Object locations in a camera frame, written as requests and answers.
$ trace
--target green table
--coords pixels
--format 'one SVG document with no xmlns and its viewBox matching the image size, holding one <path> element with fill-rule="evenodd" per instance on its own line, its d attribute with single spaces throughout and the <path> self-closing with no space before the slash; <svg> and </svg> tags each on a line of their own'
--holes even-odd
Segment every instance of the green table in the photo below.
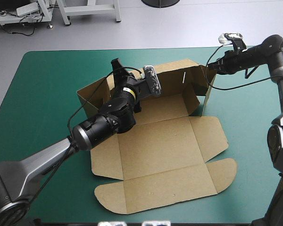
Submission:
<svg viewBox="0 0 283 226">
<path fill-rule="evenodd" d="M 184 58 L 205 64 L 215 48 L 42 51 L 25 54 L 0 107 L 0 161 L 20 160 L 68 135 L 67 119 L 79 106 L 76 91 L 111 71 L 110 61 L 140 68 Z M 218 76 L 215 85 L 231 87 L 269 76 L 260 67 L 244 74 Z M 266 134 L 280 113 L 277 86 L 271 81 L 233 91 L 213 90 L 205 115 L 217 116 L 229 148 L 213 159 L 238 162 L 233 184 L 221 194 L 132 215 L 109 212 L 93 191 L 112 179 L 91 172 L 89 152 L 66 161 L 29 212 L 44 222 L 142 222 L 169 219 L 185 223 L 248 223 L 264 215 L 279 177 L 270 161 Z M 73 125 L 85 120 L 81 111 Z"/>
</svg>

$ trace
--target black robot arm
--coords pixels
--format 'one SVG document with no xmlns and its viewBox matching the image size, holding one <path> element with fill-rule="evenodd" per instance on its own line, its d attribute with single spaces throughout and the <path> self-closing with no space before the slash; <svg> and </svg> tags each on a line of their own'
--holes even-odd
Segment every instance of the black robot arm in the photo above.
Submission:
<svg viewBox="0 0 283 226">
<path fill-rule="evenodd" d="M 60 163 L 78 152 L 90 150 L 116 133 L 124 133 L 135 124 L 133 113 L 141 111 L 140 99 L 161 93 L 153 66 L 145 66 L 137 79 L 120 64 L 112 62 L 115 92 L 93 117 L 73 128 L 73 137 L 65 138 L 22 161 L 0 163 L 0 226 L 14 225 L 28 211 L 40 180 Z"/>
<path fill-rule="evenodd" d="M 240 34 L 225 34 L 234 50 L 209 64 L 218 74 L 234 74 L 267 64 L 271 80 L 278 85 L 281 114 L 272 121 L 267 143 L 274 167 L 281 172 L 281 180 L 264 218 L 252 222 L 253 226 L 283 226 L 283 38 L 272 35 L 262 44 L 246 49 Z"/>
</svg>

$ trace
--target white floor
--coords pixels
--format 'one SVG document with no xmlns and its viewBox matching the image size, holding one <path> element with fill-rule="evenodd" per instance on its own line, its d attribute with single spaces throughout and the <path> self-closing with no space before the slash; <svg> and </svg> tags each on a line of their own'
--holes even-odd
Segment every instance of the white floor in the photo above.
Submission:
<svg viewBox="0 0 283 226">
<path fill-rule="evenodd" d="M 32 50 L 210 47 L 219 45 L 222 32 L 240 32 L 248 45 L 256 45 L 271 34 L 283 36 L 283 0 L 180 0 L 161 9 L 141 0 L 119 1 L 120 23 L 112 15 L 93 15 L 72 17 L 72 25 L 64 26 L 55 9 L 54 30 L 43 23 L 31 37 L 0 31 L 0 104 L 23 54 Z"/>
</svg>

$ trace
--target unfolded cardboard box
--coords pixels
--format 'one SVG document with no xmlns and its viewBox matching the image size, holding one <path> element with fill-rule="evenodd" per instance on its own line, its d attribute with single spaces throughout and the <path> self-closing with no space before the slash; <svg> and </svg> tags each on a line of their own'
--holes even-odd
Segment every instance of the unfolded cardboard box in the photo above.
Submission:
<svg viewBox="0 0 283 226">
<path fill-rule="evenodd" d="M 189 116 L 200 104 L 197 96 L 209 96 L 205 67 L 187 59 L 155 69 L 163 95 L 142 100 L 142 112 L 134 115 L 136 125 L 130 131 L 91 150 L 95 175 L 122 180 L 94 191 L 99 202 L 115 213 L 130 214 L 215 195 L 236 175 L 233 159 L 206 163 L 228 148 L 218 118 Z M 214 76 L 210 71 L 209 81 Z M 101 81 L 77 92 L 81 102 Z M 87 116 L 109 100 L 113 87 L 113 78 L 103 82 L 85 106 Z"/>
</svg>

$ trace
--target wheel caster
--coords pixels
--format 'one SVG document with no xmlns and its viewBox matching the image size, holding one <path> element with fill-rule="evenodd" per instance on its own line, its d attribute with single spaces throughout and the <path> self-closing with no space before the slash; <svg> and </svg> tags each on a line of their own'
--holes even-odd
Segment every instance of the wheel caster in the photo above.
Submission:
<svg viewBox="0 0 283 226">
<path fill-rule="evenodd" d="M 47 26 L 47 29 L 53 30 L 53 25 L 52 25 L 52 24 L 49 24 L 49 25 Z"/>
</svg>

